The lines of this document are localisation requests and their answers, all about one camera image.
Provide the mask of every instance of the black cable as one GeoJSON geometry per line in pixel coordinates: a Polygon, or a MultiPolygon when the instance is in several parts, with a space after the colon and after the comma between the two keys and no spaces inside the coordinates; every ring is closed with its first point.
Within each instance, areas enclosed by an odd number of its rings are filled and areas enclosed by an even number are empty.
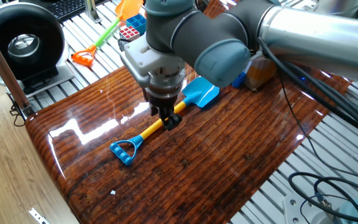
{"type": "Polygon", "coordinates": [[[353,217],[353,216],[350,216],[350,215],[345,215],[343,213],[340,213],[340,212],[337,212],[337,211],[334,211],[332,209],[329,209],[329,208],[326,208],[322,205],[320,205],[318,202],[310,199],[306,194],[304,194],[292,181],[292,178],[298,176],[298,175],[307,175],[307,176],[310,176],[310,177],[314,177],[314,178],[321,178],[320,176],[318,175],[314,175],[314,174],[309,174],[309,173],[305,173],[305,172],[295,172],[293,174],[291,174],[289,177],[288,177],[288,182],[290,183],[290,186],[292,187],[292,189],[297,193],[299,194],[301,197],[303,197],[305,200],[307,200],[308,202],[310,202],[311,204],[313,204],[314,206],[322,209],[323,211],[327,212],[327,213],[330,213],[332,215],[335,215],[339,218],[343,218],[343,219],[346,219],[346,220],[349,220],[349,221],[354,221],[354,222],[358,222],[358,217],[353,217]]]}
{"type": "Polygon", "coordinates": [[[311,82],[317,89],[322,91],[329,99],[333,100],[333,102],[340,106],[344,111],[347,111],[357,122],[358,122],[358,106],[350,102],[340,93],[338,93],[333,88],[327,88],[327,84],[324,82],[319,82],[317,79],[312,77],[309,73],[302,70],[300,67],[290,63],[290,62],[283,62],[285,66],[287,66],[291,70],[296,70],[297,73],[302,74],[309,82],[311,82]]]}
{"type": "Polygon", "coordinates": [[[302,89],[304,89],[308,94],[310,94],[314,99],[316,99],[316,101],[321,103],[327,109],[329,109],[330,111],[338,115],[340,118],[352,124],[358,129],[358,122],[356,120],[344,114],[338,108],[328,103],[326,100],[323,99],[323,97],[319,96],[310,87],[300,81],[299,78],[297,78],[297,76],[289,68],[287,68],[278,58],[276,58],[276,56],[274,56],[273,52],[269,49],[269,47],[260,37],[257,39],[257,41],[263,48],[264,52],[268,55],[268,57],[275,62],[277,67],[283,70],[297,85],[299,85],[302,89]]]}
{"type": "Polygon", "coordinates": [[[351,102],[350,100],[348,100],[345,96],[343,96],[342,94],[338,93],[338,91],[336,91],[333,87],[329,86],[327,83],[323,82],[322,80],[318,80],[318,82],[322,85],[324,85],[326,87],[326,89],[328,91],[330,91],[331,93],[337,95],[338,98],[340,98],[342,101],[345,102],[349,102],[350,104],[352,104],[353,106],[355,106],[358,110],[358,106],[356,104],[354,104],[353,102],[351,102]]]}
{"type": "Polygon", "coordinates": [[[118,39],[117,41],[123,41],[123,42],[127,42],[127,43],[132,42],[131,40],[127,40],[127,39],[118,39]]]}
{"type": "MultiPolygon", "coordinates": [[[[336,196],[336,195],[326,195],[326,194],[322,194],[321,196],[340,198],[340,199],[349,201],[348,199],[346,199],[346,198],[344,198],[344,197],[340,197],[340,196],[336,196]]],[[[302,217],[306,220],[306,222],[307,222],[308,224],[310,224],[310,222],[308,221],[308,219],[305,217],[305,215],[304,215],[303,212],[302,212],[302,207],[305,205],[306,202],[307,202],[307,200],[304,200],[303,203],[301,204],[301,207],[300,207],[299,209],[300,209],[300,212],[301,212],[302,217]]]]}
{"type": "Polygon", "coordinates": [[[334,181],[339,181],[339,182],[342,182],[342,183],[345,183],[345,184],[349,184],[350,186],[358,189],[358,184],[356,184],[355,182],[352,182],[350,180],[346,180],[346,179],[343,179],[343,178],[340,178],[340,177],[322,177],[320,178],[319,180],[317,180],[315,183],[314,183],[314,191],[317,190],[318,188],[318,185],[321,183],[321,182],[325,182],[326,180],[334,180],[334,181]]]}
{"type": "MultiPolygon", "coordinates": [[[[271,52],[270,49],[266,46],[265,42],[264,42],[262,39],[259,38],[259,39],[258,39],[258,42],[260,42],[261,47],[264,48],[264,50],[266,51],[266,53],[269,54],[269,57],[270,57],[274,62],[277,61],[277,62],[281,63],[281,62],[272,54],[272,52],[271,52]]],[[[326,161],[324,161],[324,160],[320,157],[320,155],[317,153],[316,149],[314,148],[313,143],[311,142],[311,139],[310,139],[309,135],[306,134],[306,131],[302,128],[302,125],[301,125],[300,121],[298,120],[298,118],[296,117],[294,111],[292,110],[291,103],[290,103],[290,101],[289,101],[289,99],[288,99],[288,97],[287,97],[287,94],[286,94],[286,92],[285,92],[284,81],[283,81],[283,78],[282,78],[281,75],[280,75],[280,79],[281,79],[281,83],[282,83],[282,86],[283,86],[283,93],[284,93],[285,99],[286,99],[286,101],[287,101],[287,104],[288,104],[288,106],[290,107],[291,113],[292,113],[293,117],[295,118],[296,123],[298,123],[298,125],[299,125],[299,127],[300,127],[302,133],[303,133],[303,134],[305,135],[305,137],[308,139],[308,141],[309,141],[309,143],[310,143],[310,146],[311,146],[311,148],[312,148],[312,150],[313,150],[313,153],[315,154],[315,156],[317,157],[317,159],[318,159],[320,162],[322,162],[325,166],[327,166],[327,167],[329,167],[329,168],[331,168],[331,169],[333,169],[333,170],[336,170],[336,171],[339,171],[339,172],[343,172],[343,173],[345,173],[345,174],[349,174],[349,175],[353,175],[353,176],[355,176],[355,177],[358,177],[358,174],[355,174],[355,173],[352,173],[352,172],[349,172],[349,171],[346,171],[346,170],[342,170],[342,169],[339,169],[339,168],[336,168],[336,167],[333,167],[333,166],[329,165],[326,161]]]]}
{"type": "MultiPolygon", "coordinates": [[[[284,97],[287,101],[287,104],[288,106],[290,107],[290,111],[293,115],[293,117],[295,118],[296,122],[298,123],[299,127],[301,128],[303,134],[308,138],[309,142],[310,142],[310,145],[312,146],[315,154],[317,155],[317,157],[319,158],[319,155],[317,154],[316,150],[314,149],[314,146],[313,144],[311,143],[311,140],[310,140],[310,137],[305,133],[305,131],[303,130],[302,126],[300,125],[300,122],[298,120],[298,118],[295,116],[293,110],[292,110],[292,107],[291,107],[291,104],[290,104],[290,101],[288,100],[288,97],[287,97],[287,93],[285,91],[285,86],[284,86],[284,81],[283,81],[283,77],[280,75],[280,81],[281,81],[281,84],[283,86],[283,93],[284,93],[284,97]]],[[[342,188],[340,188],[339,186],[337,186],[336,184],[332,183],[331,181],[324,181],[325,183],[329,184],[330,186],[334,187],[338,192],[340,192],[343,196],[345,196],[345,198],[348,199],[348,201],[350,201],[350,203],[356,208],[357,212],[358,212],[358,204],[353,200],[353,198],[348,194],[346,193],[342,188]]],[[[314,188],[314,192],[315,193],[318,193],[318,189],[317,189],[317,186],[315,185],[315,188],[314,188]]]]}

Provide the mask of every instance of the glossy wooden tabletop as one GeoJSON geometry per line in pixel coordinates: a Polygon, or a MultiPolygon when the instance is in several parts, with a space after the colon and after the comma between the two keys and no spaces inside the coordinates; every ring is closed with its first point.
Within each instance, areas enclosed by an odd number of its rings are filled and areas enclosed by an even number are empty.
{"type": "MultiPolygon", "coordinates": [[[[339,77],[315,75],[341,92],[348,86],[339,77]]],[[[185,85],[195,76],[188,69],[185,85]]],[[[311,131],[326,109],[285,84],[311,131]]],[[[82,223],[226,223],[304,138],[278,77],[256,92],[223,88],[214,105],[189,106],[181,116],[177,128],[151,135],[125,166],[109,145],[140,134],[157,117],[120,68],[39,111],[26,128],[82,223]]]]}

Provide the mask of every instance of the blue toy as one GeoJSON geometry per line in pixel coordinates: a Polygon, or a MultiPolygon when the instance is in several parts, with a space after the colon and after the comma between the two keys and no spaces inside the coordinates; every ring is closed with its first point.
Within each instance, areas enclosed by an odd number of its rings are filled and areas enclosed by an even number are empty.
{"type": "MultiPolygon", "coordinates": [[[[219,88],[212,85],[203,77],[198,77],[194,79],[189,85],[187,85],[183,90],[183,94],[186,98],[175,106],[175,113],[179,113],[186,106],[190,104],[195,104],[200,108],[205,107],[209,102],[211,102],[219,94],[219,88]]],[[[143,131],[140,135],[135,136],[129,140],[121,140],[114,142],[110,145],[110,150],[127,166],[132,164],[136,156],[137,149],[142,144],[143,140],[149,137],[154,131],[162,126],[162,121],[159,119],[154,122],[150,127],[143,131]],[[130,156],[126,151],[124,151],[119,144],[128,143],[133,145],[135,148],[134,155],[130,156]]]]}
{"type": "Polygon", "coordinates": [[[141,35],[143,35],[144,32],[146,32],[146,19],[140,14],[131,17],[127,19],[127,27],[130,26],[135,28],[141,35]]]}

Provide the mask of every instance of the metal bracket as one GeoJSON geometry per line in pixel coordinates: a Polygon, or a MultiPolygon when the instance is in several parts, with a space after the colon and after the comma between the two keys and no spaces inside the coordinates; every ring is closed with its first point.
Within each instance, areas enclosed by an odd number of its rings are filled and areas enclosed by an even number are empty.
{"type": "Polygon", "coordinates": [[[46,218],[44,218],[43,216],[41,216],[35,208],[31,208],[31,210],[29,211],[29,213],[33,216],[33,218],[35,218],[35,220],[39,223],[39,224],[50,224],[46,218]]]}
{"type": "Polygon", "coordinates": [[[94,0],[85,1],[85,13],[95,23],[100,23],[102,20],[99,18],[98,12],[96,11],[96,5],[94,0]]]}
{"type": "MultiPolygon", "coordinates": [[[[284,198],[284,211],[285,211],[285,221],[287,224],[307,224],[308,222],[303,218],[300,212],[302,203],[305,200],[297,195],[291,194],[287,195],[284,198]]],[[[341,205],[341,199],[330,198],[330,201],[333,202],[333,209],[337,210],[339,205],[341,205]]],[[[318,207],[313,206],[306,202],[302,207],[302,212],[311,224],[333,224],[334,222],[327,216],[327,214],[319,209],[318,207]]]]}

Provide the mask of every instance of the yellow toy handle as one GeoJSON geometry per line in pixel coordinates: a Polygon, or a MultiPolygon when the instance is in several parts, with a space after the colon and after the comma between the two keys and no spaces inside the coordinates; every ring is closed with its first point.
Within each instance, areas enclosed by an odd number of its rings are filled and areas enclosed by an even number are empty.
{"type": "MultiPolygon", "coordinates": [[[[178,103],[175,107],[174,107],[174,112],[175,113],[179,113],[181,112],[183,109],[185,109],[186,107],[186,103],[185,102],[180,102],[178,103]]],[[[143,139],[146,139],[147,137],[149,137],[151,134],[153,134],[154,131],[156,131],[158,128],[160,128],[162,126],[162,121],[161,119],[158,119],[158,121],[154,122],[154,124],[150,125],[150,127],[148,127],[146,130],[144,130],[140,136],[142,136],[143,139]]]]}

